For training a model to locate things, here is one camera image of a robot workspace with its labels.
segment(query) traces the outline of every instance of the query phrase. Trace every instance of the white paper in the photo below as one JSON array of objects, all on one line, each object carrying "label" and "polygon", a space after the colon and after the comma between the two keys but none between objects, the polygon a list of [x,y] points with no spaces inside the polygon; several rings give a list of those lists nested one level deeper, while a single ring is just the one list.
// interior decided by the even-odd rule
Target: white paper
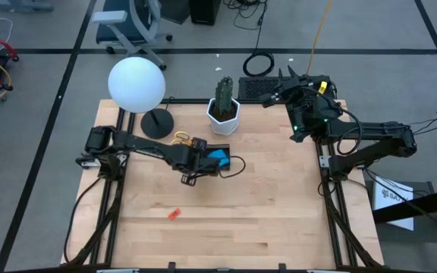
[{"label": "white paper", "polygon": [[[400,199],[398,196],[396,196],[392,192],[392,190],[407,200],[413,199],[413,193],[412,193],[413,188],[405,186],[405,185],[397,183],[397,182],[394,182],[392,180],[382,178],[382,177],[376,177],[376,180],[379,181],[380,183],[384,184],[386,187],[388,187],[388,189],[386,189],[384,186],[382,186],[379,183],[375,183],[375,181],[374,181],[374,183],[375,183],[375,185],[373,187],[373,209],[374,210],[375,209],[382,209],[382,208],[385,208],[387,206],[392,206],[392,205],[396,205],[400,202],[403,202],[403,200]],[[388,222],[388,224],[393,224],[393,225],[398,226],[400,228],[405,228],[409,231],[414,230],[414,219],[413,218],[390,221],[390,222]]]}]

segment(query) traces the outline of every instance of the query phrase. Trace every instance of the scissors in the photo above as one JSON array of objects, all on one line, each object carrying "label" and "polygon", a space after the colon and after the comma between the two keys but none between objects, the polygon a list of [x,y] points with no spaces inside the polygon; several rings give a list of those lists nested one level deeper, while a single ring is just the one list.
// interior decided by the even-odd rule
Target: scissors
[{"label": "scissors", "polygon": [[184,131],[178,131],[174,133],[174,139],[171,141],[171,144],[184,144],[188,146],[192,146],[193,141],[190,137],[190,135]]}]

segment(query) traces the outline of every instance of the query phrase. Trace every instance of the chair wheel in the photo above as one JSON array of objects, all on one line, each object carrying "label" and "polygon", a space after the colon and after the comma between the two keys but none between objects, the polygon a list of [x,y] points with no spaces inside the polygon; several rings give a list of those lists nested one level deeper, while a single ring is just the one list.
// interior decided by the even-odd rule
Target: chair wheel
[{"label": "chair wheel", "polygon": [[114,50],[114,48],[112,46],[108,46],[105,50],[109,54],[115,54],[115,50]]}]

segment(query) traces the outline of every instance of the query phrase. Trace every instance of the potted cactus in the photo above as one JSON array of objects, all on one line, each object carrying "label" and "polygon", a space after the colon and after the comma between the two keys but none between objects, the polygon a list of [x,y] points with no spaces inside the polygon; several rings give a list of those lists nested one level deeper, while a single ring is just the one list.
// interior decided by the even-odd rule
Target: potted cactus
[{"label": "potted cactus", "polygon": [[234,81],[230,76],[223,77],[215,88],[215,98],[210,99],[207,115],[215,133],[230,135],[239,125],[241,104],[232,98]]}]

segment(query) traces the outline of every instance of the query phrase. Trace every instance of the orange object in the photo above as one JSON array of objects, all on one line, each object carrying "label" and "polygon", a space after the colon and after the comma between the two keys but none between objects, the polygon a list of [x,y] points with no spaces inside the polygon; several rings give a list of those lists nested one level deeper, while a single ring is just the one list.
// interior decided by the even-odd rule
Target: orange object
[{"label": "orange object", "polygon": [[170,213],[170,215],[168,215],[168,218],[170,218],[171,220],[175,219],[177,216],[179,216],[181,213],[180,209],[175,209],[172,213]]}]

